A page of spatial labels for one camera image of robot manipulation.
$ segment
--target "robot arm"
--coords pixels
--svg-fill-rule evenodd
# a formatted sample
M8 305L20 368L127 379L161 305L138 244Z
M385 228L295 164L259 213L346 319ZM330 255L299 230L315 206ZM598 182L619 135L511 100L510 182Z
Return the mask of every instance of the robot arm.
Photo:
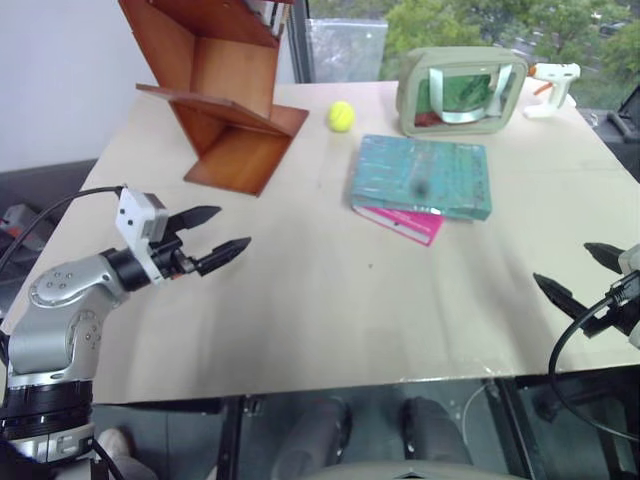
M614 327L640 349L640 244L626 251L604 243L584 246L603 267L624 275L606 294L612 299L607 313L601 318L591 317L582 327L584 334L590 338ZM555 280L539 274L534 274L534 278L547 298L574 321L587 311L570 290Z
M104 319L150 283L229 263L251 241L242 238L195 259L182 250L177 232L208 221L221 209L201 206L169 216L151 194L124 188L116 225L128 248L110 249L65 263L29 288L29 306L7 346L7 387L0 435L22 454L56 463L87 453L92 379Z

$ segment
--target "glue gun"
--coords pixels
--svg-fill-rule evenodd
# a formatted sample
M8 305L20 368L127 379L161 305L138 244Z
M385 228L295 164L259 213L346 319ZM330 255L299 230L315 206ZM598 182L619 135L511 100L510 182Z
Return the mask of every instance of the glue gun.
M534 95L539 95L552 87L553 89L546 103L526 107L524 116L527 118L550 117L564 103L571 82L580 77L580 66L575 63L536 63L529 69L529 76L548 82L536 90Z

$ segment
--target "white table surface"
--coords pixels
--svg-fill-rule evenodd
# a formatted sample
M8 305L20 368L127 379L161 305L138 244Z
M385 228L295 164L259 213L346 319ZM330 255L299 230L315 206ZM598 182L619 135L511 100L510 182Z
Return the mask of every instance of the white table surface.
M233 263L200 278L147 287L105 323L97 402L183 399L425 379L542 373L569 319L532 273L557 279L586 305L617 275L584 242L640 241L640 186L575 108L530 121L528 80L507 127L448 138L484 144L493 213L447 221L424 247L353 213L348 179L365 133L399 135L396 84L281 85L276 101L309 118L262 196L182 181L196 161L168 105L141 95L85 188L126 182L172 211L223 211L182 235L188 254L250 235ZM329 105L354 106L350 133L324 125ZM58 263L123 246L116 198L74 203L38 260L3 328L26 307L26 285ZM638 363L610 329L577 335L562 370Z

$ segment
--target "black cable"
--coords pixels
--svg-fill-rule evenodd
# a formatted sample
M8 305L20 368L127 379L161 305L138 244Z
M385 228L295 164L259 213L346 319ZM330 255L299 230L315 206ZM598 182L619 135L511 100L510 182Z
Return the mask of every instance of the black cable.
M7 266L7 263L9 263L9 258L11 257L11 255L13 255L16 250L18 250L20 245L22 245L22 242L24 242L27 236L33 231L34 228L36 228L36 225L38 225L38 223L40 223L42 220L44 220L49 215L51 215L51 212L53 212L56 208L59 208L75 200L76 198L86 197L87 195L93 195L94 193L113 192L119 196L120 192L122 192L122 188L123 187L100 187L100 188L90 188L89 190L82 190L81 192L68 195L63 199L58 200L56 203L54 203L50 207L47 207L46 209L44 209L42 212L40 212L36 216L36 218L33 219L33 221L29 224L29 226L25 228L22 231L22 233L18 235L15 238L15 240L11 243L11 245L9 245L9 247L5 250L4 255L2 255L2 258L0 258L0 273L2 273L2 270L4 270L4 268Z
M9 366L9 335L0 330L0 362Z
M567 328L564 331L564 333L560 336L555 346L553 347L553 351L551 352L551 357L549 357L549 382L551 384L551 389L558 396L558 399L560 400L560 402L562 402L565 408L569 410L571 413L573 413L580 420L588 423L589 425L591 425L592 427L598 430L601 430L603 432L607 432L616 437L624 438L626 440L637 443L638 442L637 435L633 435L628 432L622 432L614 428L608 427L607 425L597 422L592 418L589 418L588 416L584 415L582 412L576 409L576 407L573 406L569 402L569 400L565 398L564 394L560 391L558 387L558 378L557 378L558 373L556 372L556 367L558 363L558 357L560 356L560 352L562 352L562 349L566 345L567 341L569 340L569 338L571 338L571 336L574 333L576 333L580 328L582 328L591 319L591 317L593 317L596 313L598 313L603 308L607 307L613 301L614 301L613 298L608 296L603 298L598 303L596 303L593 307L587 310L578 320L572 323L569 326L569 328Z
M107 467L109 468L111 475L113 475L113 478L115 478L116 480L124 480L122 473L120 473L120 470L118 470L118 467L113 462L112 458L107 452L104 451L102 445L100 445L98 443L98 440L96 440L95 438L91 441L91 448L93 448L93 450L98 454L102 461L107 464Z

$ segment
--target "white wall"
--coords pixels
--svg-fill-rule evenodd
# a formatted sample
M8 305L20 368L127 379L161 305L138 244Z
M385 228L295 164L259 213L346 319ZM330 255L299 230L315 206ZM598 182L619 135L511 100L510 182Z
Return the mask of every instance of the white wall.
M116 0L0 0L0 171L97 158L136 82L156 83Z

